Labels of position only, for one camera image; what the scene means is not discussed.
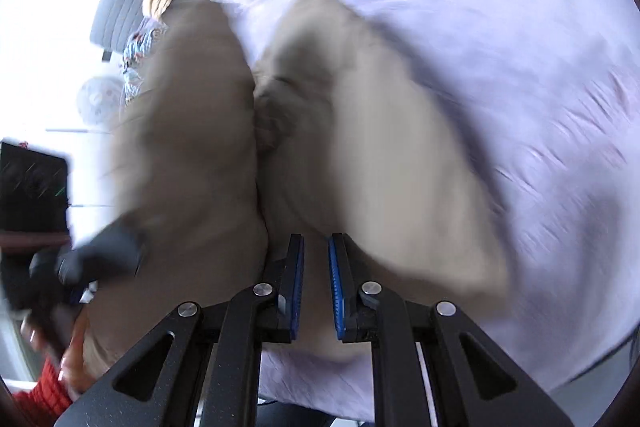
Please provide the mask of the person's left hand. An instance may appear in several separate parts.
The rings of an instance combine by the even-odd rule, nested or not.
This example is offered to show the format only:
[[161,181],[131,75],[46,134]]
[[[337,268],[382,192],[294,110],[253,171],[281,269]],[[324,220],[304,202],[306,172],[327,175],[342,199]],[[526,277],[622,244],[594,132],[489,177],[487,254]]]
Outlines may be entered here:
[[[84,359],[84,341],[88,324],[87,313],[81,311],[70,333],[70,343],[58,362],[58,380],[66,386],[72,397],[82,395],[96,381],[87,371]],[[21,334],[35,351],[50,351],[46,338],[31,317],[24,318]]]

